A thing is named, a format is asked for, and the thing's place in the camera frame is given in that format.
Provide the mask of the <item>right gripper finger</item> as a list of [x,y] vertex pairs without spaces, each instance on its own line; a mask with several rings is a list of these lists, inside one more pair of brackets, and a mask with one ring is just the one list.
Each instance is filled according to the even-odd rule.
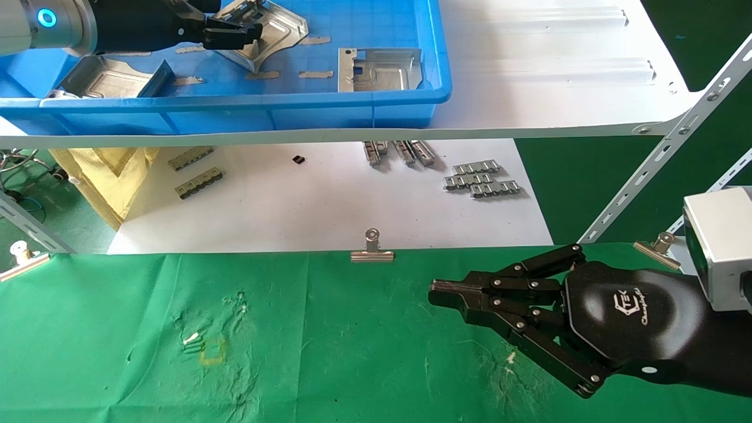
[[474,306],[480,296],[511,300],[528,305],[551,305],[560,297],[560,283],[553,276],[586,263],[580,244],[557,247],[536,256],[511,263],[498,271],[470,271],[461,281],[434,280],[429,300],[439,305],[443,300],[462,298]]

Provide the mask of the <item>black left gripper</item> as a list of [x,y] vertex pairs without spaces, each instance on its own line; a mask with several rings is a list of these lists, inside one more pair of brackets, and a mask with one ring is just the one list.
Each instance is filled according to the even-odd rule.
[[156,52],[183,42],[206,50],[241,50],[263,34],[263,24],[215,17],[220,1],[89,1],[96,22],[96,55]]

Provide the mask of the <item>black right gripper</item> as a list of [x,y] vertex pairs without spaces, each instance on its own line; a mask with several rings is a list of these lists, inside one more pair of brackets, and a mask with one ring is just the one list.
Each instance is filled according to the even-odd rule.
[[[578,396],[588,399],[610,372],[647,382],[688,382],[687,352],[706,316],[698,282],[671,271],[624,270],[592,261],[564,278],[562,294],[513,300],[482,292],[430,292],[429,302],[492,329]],[[572,349],[574,333],[599,356]]]

